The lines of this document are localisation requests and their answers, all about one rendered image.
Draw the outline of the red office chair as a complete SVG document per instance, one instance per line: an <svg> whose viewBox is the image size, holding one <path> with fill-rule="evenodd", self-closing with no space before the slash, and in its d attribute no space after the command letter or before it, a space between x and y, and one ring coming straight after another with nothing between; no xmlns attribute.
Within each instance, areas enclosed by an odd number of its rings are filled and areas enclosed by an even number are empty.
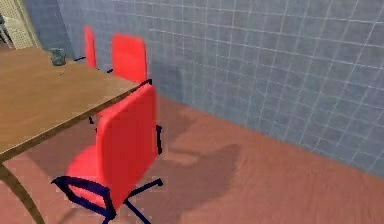
<svg viewBox="0 0 384 224"><path fill-rule="evenodd" d="M76 58L76 61L85 60L87 64L96 68L95 38L92 29L89 26L84 27L84 55Z"/></svg>
<svg viewBox="0 0 384 224"><path fill-rule="evenodd" d="M123 205L144 224L151 224L129 198L163 184L157 178L137 185L162 153L161 131L156 123L155 88L147 80L100 118L95 144L82 151L53 183L70 201L102 215L102 224L113 220Z"/></svg>
<svg viewBox="0 0 384 224"><path fill-rule="evenodd" d="M114 34L111 46L112 68L108 73L135 83L147 79L146 45L143 39Z"/></svg>

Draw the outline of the brown wooden table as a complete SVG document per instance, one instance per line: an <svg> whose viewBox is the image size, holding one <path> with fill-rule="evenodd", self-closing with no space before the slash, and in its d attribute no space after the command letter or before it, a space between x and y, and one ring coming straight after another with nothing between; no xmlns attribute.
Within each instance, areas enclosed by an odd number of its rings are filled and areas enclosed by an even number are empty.
<svg viewBox="0 0 384 224"><path fill-rule="evenodd" d="M72 60L54 66L30 47L0 53L0 181L36 224L45 221L4 162L129 95L137 84Z"/></svg>

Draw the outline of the small grey-green cup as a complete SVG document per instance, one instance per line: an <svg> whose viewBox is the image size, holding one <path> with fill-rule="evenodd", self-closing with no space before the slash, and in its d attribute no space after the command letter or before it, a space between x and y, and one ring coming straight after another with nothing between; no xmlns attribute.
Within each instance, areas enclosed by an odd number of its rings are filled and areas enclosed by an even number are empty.
<svg viewBox="0 0 384 224"><path fill-rule="evenodd" d="M63 66L66 64L66 54L62 48L50 48L51 62L54 66Z"/></svg>

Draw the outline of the beige lattice cabinet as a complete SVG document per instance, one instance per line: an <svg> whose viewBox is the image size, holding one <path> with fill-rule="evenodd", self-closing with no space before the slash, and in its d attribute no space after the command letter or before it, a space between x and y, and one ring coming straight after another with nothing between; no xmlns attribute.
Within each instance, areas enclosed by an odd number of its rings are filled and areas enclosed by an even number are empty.
<svg viewBox="0 0 384 224"><path fill-rule="evenodd" d="M41 47L23 0L0 0L0 15L13 48Z"/></svg>

